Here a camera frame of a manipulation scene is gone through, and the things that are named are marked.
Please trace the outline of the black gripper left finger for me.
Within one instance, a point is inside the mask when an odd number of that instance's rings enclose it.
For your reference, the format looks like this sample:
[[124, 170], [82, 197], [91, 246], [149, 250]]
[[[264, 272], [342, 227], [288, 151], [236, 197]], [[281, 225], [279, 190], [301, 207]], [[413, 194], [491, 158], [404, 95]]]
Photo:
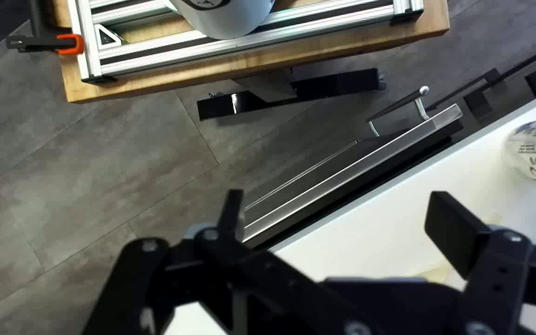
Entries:
[[177, 309], [199, 304], [227, 335], [311, 335], [314, 315], [286, 298], [292, 268], [236, 238], [242, 192], [231, 190], [216, 225], [177, 246], [126, 242], [82, 335], [162, 335]]

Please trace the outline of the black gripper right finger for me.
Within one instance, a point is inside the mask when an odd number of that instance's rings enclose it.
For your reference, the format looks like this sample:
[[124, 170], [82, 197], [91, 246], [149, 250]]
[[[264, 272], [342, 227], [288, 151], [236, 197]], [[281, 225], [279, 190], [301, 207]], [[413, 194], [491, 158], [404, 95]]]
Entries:
[[448, 192], [432, 192], [424, 233], [465, 281], [456, 324], [471, 335], [532, 335], [519, 318], [536, 307], [536, 244], [489, 227]]

